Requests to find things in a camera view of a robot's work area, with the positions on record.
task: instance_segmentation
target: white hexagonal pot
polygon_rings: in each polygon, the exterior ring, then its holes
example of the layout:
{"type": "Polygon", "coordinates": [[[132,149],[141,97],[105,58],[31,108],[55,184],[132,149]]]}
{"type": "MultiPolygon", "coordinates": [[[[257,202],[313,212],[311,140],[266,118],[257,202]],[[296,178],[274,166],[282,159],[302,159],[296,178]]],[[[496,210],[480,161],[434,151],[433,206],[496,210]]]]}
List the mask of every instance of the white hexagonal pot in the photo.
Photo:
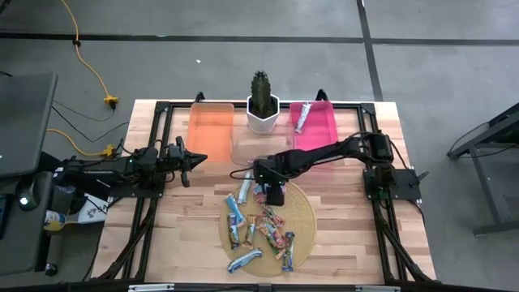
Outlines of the white hexagonal pot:
{"type": "Polygon", "coordinates": [[[250,104],[249,101],[252,98],[252,96],[249,96],[247,98],[247,120],[249,121],[249,126],[251,126],[252,130],[258,134],[267,134],[267,133],[271,132],[272,129],[274,129],[274,126],[276,126],[277,117],[279,117],[279,112],[280,112],[279,97],[276,97],[273,94],[271,94],[270,97],[276,99],[277,112],[268,118],[258,118],[254,114],[252,114],[251,111],[249,110],[249,104],[250,104]]]}

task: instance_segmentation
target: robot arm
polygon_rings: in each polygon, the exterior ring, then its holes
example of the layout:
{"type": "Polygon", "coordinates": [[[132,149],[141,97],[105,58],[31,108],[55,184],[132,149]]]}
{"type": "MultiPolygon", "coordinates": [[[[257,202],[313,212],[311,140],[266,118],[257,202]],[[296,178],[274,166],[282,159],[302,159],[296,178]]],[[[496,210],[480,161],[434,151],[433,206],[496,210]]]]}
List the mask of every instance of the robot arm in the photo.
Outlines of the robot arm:
{"type": "Polygon", "coordinates": [[[374,166],[381,186],[394,183],[391,140],[382,133],[358,132],[344,141],[308,151],[288,150],[253,162],[255,181],[267,194],[267,204],[282,206],[284,196],[281,186],[297,178],[312,166],[344,158],[355,158],[374,166]]]}
{"type": "Polygon", "coordinates": [[[167,173],[181,172],[182,185],[189,187],[187,171],[191,171],[207,155],[185,149],[182,137],[176,145],[169,144],[163,151],[152,145],[136,149],[128,157],[83,161],[66,159],[54,172],[54,182],[69,185],[106,200],[107,197],[160,197],[161,184],[167,173]]]}

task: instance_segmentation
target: pink plastic tray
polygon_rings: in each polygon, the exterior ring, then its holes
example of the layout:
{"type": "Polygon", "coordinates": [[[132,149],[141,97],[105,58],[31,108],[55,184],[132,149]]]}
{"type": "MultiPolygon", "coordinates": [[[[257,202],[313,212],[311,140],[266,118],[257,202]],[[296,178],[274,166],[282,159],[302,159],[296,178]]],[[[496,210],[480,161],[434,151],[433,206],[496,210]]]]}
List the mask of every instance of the pink plastic tray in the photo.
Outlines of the pink plastic tray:
{"type": "MultiPolygon", "coordinates": [[[[301,115],[302,102],[290,104],[290,120],[295,127],[301,115]]],[[[294,148],[311,150],[338,141],[333,104],[329,101],[313,101],[302,133],[294,131],[294,148]]]]}

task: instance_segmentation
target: concrete floor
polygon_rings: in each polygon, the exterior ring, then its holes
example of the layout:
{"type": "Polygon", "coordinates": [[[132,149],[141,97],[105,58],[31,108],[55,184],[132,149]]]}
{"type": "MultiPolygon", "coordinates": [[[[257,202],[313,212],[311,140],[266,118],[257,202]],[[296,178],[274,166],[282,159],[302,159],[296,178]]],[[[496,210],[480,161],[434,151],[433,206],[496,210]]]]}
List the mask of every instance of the concrete floor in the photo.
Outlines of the concrete floor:
{"type": "MultiPolygon", "coordinates": [[[[82,33],[194,36],[361,37],[354,0],[69,0],[82,33]]],[[[519,0],[365,0],[372,37],[519,39],[519,0]]],[[[73,32],[60,1],[17,0],[0,15],[0,31],[73,32]]],[[[121,99],[108,122],[62,111],[90,137],[130,118],[137,98],[245,98],[254,71],[266,70],[283,99],[311,99],[324,88],[332,100],[373,101],[361,44],[83,41],[82,55],[121,99]]],[[[423,211],[439,280],[518,290],[519,232],[475,238],[491,223],[470,160],[451,162],[451,143],[517,102],[519,46],[374,45],[385,101],[397,103],[412,165],[431,174],[422,183],[423,211]]],[[[70,41],[0,40],[0,71],[54,71],[55,99],[103,118],[109,110],[94,75],[70,41]]],[[[85,151],[116,144],[125,127],[97,143],[52,114],[49,127],[69,133],[85,151]]],[[[45,151],[76,155],[61,136],[45,151]]],[[[62,235],[61,273],[0,278],[0,286],[78,281],[88,270],[100,226],[62,235]]]]}

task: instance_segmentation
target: orange bin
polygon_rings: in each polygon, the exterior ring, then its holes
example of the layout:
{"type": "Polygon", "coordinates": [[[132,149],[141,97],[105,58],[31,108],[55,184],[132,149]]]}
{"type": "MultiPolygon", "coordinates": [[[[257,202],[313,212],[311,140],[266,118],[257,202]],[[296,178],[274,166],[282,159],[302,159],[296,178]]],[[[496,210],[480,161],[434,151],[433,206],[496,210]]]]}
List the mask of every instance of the orange bin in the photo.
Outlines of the orange bin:
{"type": "Polygon", "coordinates": [[[230,161],[233,118],[233,104],[193,104],[187,129],[187,149],[207,154],[207,161],[230,161]]]}

